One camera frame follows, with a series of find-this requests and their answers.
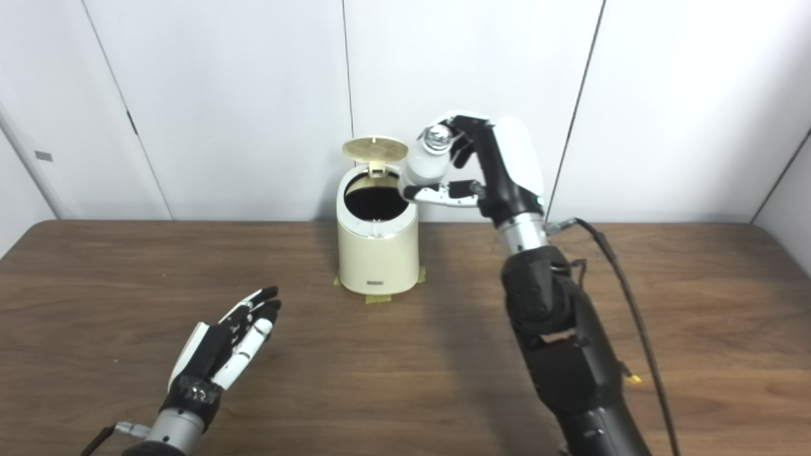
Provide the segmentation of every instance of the yellow tape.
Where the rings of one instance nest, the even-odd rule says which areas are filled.
[[[375,304],[375,303],[387,303],[392,300],[391,295],[383,295],[383,296],[372,296],[366,295],[366,303],[367,304]]]

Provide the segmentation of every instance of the robotic hand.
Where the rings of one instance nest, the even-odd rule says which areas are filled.
[[[144,439],[122,456],[190,456],[220,408],[220,398],[270,337],[281,302],[273,286],[239,301],[216,325],[198,323],[178,357],[155,424],[105,428],[82,456],[113,431]]]
[[[485,183],[442,183],[453,163],[476,153]],[[573,456],[650,456],[622,393],[624,367],[594,305],[572,279],[573,265],[552,234],[573,226],[543,222],[543,181],[526,128],[515,118],[493,123],[447,113],[418,138],[400,178],[403,198],[478,206],[500,232],[508,254],[501,272],[506,307],[541,401],[555,414]]]

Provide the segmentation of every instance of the trash can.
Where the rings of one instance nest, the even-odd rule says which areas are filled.
[[[408,291],[419,276],[417,206],[400,197],[400,168],[390,163],[408,146],[370,136],[348,141],[343,152],[361,165],[338,188],[338,277],[362,295]]]

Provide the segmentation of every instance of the black fingertip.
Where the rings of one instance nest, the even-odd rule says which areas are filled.
[[[268,299],[275,298],[278,294],[279,294],[278,286],[269,286],[268,288],[263,288],[259,290],[259,294],[251,298],[251,302],[254,304],[263,303]]]

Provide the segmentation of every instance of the wire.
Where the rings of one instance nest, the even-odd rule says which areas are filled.
[[[628,306],[631,308],[633,322],[637,326],[637,332],[639,332],[639,338],[642,341],[642,348],[645,351],[645,357],[647,358],[648,365],[650,366],[650,374],[654,379],[656,396],[659,398],[659,405],[662,407],[665,428],[667,428],[667,436],[670,439],[670,448],[673,452],[673,456],[681,456],[681,452],[679,451],[679,442],[676,439],[676,426],[673,424],[673,416],[670,412],[670,405],[667,403],[667,394],[664,391],[662,377],[659,375],[659,366],[656,363],[654,349],[650,343],[648,331],[645,328],[645,321],[642,319],[642,312],[639,310],[639,305],[637,304],[636,298],[633,297],[633,292],[631,291],[631,286],[628,284],[628,279],[625,276],[625,272],[623,272],[622,268],[620,267],[620,262],[617,260],[614,251],[611,249],[611,244],[608,243],[608,239],[606,239],[605,234],[597,231],[596,228],[585,220],[580,218],[575,218],[574,220],[578,225],[582,226],[583,229],[591,234],[594,241],[600,247],[600,250],[603,251],[603,254],[608,262],[611,263],[611,267],[614,269],[616,278],[620,281],[622,292],[625,294],[625,300],[628,301]]]
[[[571,266],[573,268],[580,268],[580,274],[577,276],[577,286],[583,288],[583,280],[586,277],[586,258],[578,258],[572,261]]]
[[[115,426],[107,426],[106,428],[103,428],[101,432],[99,432],[99,435],[88,443],[87,448],[85,448],[79,456],[90,456],[93,451],[96,451],[96,448],[101,446],[105,440],[113,435],[113,432],[115,432]]]

